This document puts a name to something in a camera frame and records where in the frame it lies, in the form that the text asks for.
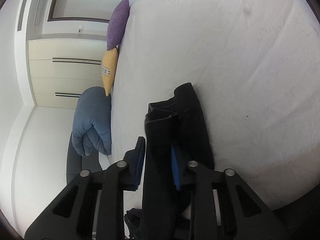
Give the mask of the black jeans pants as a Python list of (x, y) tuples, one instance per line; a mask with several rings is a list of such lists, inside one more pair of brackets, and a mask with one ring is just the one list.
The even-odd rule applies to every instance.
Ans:
[(145, 117), (146, 160), (142, 208), (124, 218), (130, 239), (175, 239), (191, 203), (187, 184), (177, 190), (171, 169), (171, 147), (190, 161), (215, 168), (200, 101), (191, 83), (180, 85), (174, 97), (149, 104)]

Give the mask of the blue folded duvet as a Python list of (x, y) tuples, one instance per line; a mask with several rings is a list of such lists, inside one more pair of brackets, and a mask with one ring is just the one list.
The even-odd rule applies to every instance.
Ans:
[(102, 87), (85, 90), (76, 105), (71, 140), (78, 155), (86, 157), (97, 150), (111, 155), (111, 97)]

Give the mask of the dark grey headboard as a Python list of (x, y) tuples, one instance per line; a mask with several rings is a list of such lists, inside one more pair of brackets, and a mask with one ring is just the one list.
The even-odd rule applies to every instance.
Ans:
[(72, 144), (70, 137), (67, 154), (66, 181), (70, 183), (82, 170), (99, 172), (106, 170), (112, 163), (112, 155), (104, 155), (94, 147), (91, 154), (87, 157), (78, 155)]

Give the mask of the yellow pillow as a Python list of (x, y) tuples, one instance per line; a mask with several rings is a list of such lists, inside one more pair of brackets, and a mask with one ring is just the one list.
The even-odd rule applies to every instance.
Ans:
[(117, 47), (106, 51), (101, 62), (101, 76), (105, 89), (106, 96), (109, 96), (111, 88), (114, 84), (118, 63), (118, 50)]

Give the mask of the cream wardrobe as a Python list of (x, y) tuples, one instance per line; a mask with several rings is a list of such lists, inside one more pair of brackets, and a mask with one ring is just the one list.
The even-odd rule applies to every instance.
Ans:
[(88, 88), (103, 87), (101, 61), (106, 42), (91, 38), (38, 38), (28, 42), (36, 104), (74, 109)]

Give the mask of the purple pillow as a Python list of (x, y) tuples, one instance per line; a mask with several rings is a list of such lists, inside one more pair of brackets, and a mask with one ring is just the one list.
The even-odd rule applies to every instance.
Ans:
[(121, 0), (112, 12), (107, 28), (107, 51), (121, 43), (130, 14), (129, 0)]

